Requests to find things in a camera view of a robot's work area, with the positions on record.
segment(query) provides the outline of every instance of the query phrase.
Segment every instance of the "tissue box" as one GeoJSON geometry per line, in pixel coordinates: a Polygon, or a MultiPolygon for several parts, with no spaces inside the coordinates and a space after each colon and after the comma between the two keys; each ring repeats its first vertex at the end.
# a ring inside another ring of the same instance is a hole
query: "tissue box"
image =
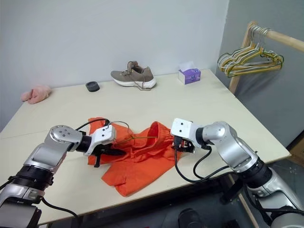
{"type": "Polygon", "coordinates": [[[184,84],[200,81],[200,70],[188,69],[186,71],[179,70],[179,80],[184,84]]]}

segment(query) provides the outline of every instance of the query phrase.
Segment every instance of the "clothes rack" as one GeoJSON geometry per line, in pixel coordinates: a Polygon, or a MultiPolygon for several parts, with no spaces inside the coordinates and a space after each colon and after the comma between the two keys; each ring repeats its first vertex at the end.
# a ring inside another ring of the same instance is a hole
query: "clothes rack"
{"type": "MultiPolygon", "coordinates": [[[[242,48],[244,48],[250,44],[250,41],[251,41],[250,28],[253,25],[257,25],[257,23],[255,21],[248,23],[247,30],[245,32],[244,40],[242,43],[242,48]]],[[[287,36],[285,34],[282,34],[282,33],[279,33],[279,32],[273,31],[273,30],[268,31],[267,34],[265,35],[265,37],[304,52],[304,42],[299,39],[295,39],[293,37],[287,36]]],[[[233,94],[235,93],[235,91],[237,89],[239,80],[240,80],[240,76],[235,76],[230,81],[229,90],[233,94]]]]}

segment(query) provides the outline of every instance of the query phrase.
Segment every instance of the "table surface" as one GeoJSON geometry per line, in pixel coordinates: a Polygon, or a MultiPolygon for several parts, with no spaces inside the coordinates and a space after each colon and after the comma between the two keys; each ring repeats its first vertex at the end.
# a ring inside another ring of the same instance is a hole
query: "table surface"
{"type": "MultiPolygon", "coordinates": [[[[210,70],[202,70],[201,80],[188,85],[183,85],[177,74],[157,76],[156,79],[157,86],[151,91],[102,82],[99,84],[101,89],[94,93],[88,92],[84,85],[70,86],[53,89],[50,97],[40,103],[24,103],[0,134],[0,183],[19,171],[33,149],[44,141],[50,127],[63,124],[76,128],[88,118],[100,116],[111,121],[125,121],[135,133],[149,127],[153,121],[170,127],[176,117],[202,125],[226,121],[265,162],[289,156],[278,140],[210,70]]],[[[181,172],[194,180],[192,167],[204,154],[206,151],[199,149],[195,154],[182,157],[179,161],[181,172]]],[[[198,173],[207,175],[224,165],[213,148],[212,154],[198,166],[198,173]]],[[[109,166],[94,168],[87,165],[87,158],[81,153],[68,153],[54,175],[54,184],[46,189],[46,200],[77,214],[85,214],[189,184],[173,167],[147,187],[123,197],[100,179],[109,166]]],[[[70,217],[70,214],[42,203],[38,207],[42,209],[41,224],[70,217]]]]}

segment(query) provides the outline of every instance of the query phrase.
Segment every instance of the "gray sneaker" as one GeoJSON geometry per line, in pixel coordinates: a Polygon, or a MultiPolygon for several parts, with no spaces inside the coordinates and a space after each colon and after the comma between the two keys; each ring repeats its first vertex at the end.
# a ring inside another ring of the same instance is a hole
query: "gray sneaker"
{"type": "Polygon", "coordinates": [[[135,86],[141,90],[151,89],[156,80],[149,67],[142,68],[136,61],[128,62],[126,71],[112,71],[111,77],[121,86],[135,86]]]}

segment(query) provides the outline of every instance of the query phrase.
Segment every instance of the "silver robot arm segment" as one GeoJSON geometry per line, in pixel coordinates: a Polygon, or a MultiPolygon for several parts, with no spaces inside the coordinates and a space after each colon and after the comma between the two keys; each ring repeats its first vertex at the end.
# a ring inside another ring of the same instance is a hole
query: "silver robot arm segment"
{"type": "Polygon", "coordinates": [[[0,193],[0,227],[35,227],[41,211],[31,204],[40,203],[67,152],[79,151],[89,156],[97,145],[114,140],[115,129],[111,125],[97,129],[91,136],[64,125],[52,127],[0,193]]]}
{"type": "MultiPolygon", "coordinates": [[[[215,145],[222,160],[238,174],[263,208],[290,206],[303,210],[296,194],[273,169],[260,160],[228,123],[215,122],[202,126],[177,118],[172,124],[171,134],[192,142],[195,147],[215,145]]],[[[302,215],[296,216],[304,221],[302,215]]]]}

